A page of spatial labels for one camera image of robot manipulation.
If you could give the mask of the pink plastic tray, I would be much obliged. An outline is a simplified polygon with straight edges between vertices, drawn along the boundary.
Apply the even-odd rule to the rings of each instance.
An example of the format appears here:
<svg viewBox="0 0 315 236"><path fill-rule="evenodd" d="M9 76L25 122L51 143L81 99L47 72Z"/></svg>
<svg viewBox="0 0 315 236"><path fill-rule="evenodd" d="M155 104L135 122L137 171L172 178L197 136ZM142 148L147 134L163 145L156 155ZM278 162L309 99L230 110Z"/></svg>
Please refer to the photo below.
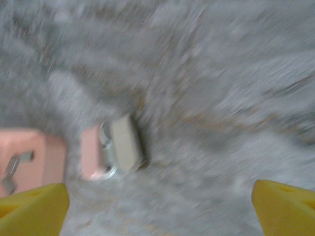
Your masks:
<svg viewBox="0 0 315 236"><path fill-rule="evenodd" d="M29 151L33 152L33 160L19 163L14 175L18 184L14 193L64 182L65 141L37 129L0 128L0 197L8 196L1 180L10 158Z"/></svg>

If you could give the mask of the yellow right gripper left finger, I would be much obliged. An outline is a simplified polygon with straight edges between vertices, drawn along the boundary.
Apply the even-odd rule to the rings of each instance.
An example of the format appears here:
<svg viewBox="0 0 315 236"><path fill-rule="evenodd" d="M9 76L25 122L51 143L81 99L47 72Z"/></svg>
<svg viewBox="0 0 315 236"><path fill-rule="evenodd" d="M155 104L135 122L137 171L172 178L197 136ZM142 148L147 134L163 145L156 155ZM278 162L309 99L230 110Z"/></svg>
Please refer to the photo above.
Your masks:
<svg viewBox="0 0 315 236"><path fill-rule="evenodd" d="M0 236L59 236L68 208L63 183L0 198Z"/></svg>

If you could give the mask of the grey staple strip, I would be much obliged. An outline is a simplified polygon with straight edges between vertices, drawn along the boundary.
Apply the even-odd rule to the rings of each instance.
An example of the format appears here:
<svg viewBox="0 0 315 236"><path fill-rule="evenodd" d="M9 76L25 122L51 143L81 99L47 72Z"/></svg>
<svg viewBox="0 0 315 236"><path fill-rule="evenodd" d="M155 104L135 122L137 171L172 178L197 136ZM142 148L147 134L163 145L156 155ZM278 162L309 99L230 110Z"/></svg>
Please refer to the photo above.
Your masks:
<svg viewBox="0 0 315 236"><path fill-rule="evenodd" d="M14 175L18 169L20 163L20 156L12 156L5 169L4 177L1 180L7 195L13 194L17 189L17 182L14 179Z"/></svg>
<svg viewBox="0 0 315 236"><path fill-rule="evenodd" d="M19 155L20 162L32 162L33 160L33 152L25 152Z"/></svg>

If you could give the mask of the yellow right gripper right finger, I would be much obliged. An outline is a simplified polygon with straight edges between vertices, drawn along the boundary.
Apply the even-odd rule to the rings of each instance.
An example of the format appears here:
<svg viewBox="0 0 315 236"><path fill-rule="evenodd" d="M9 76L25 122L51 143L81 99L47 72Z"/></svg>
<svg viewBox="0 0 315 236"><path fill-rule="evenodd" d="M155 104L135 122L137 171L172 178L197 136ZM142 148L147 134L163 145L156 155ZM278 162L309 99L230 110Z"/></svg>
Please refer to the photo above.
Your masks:
<svg viewBox="0 0 315 236"><path fill-rule="evenodd" d="M252 204L264 236L315 236L315 192L257 180Z"/></svg>

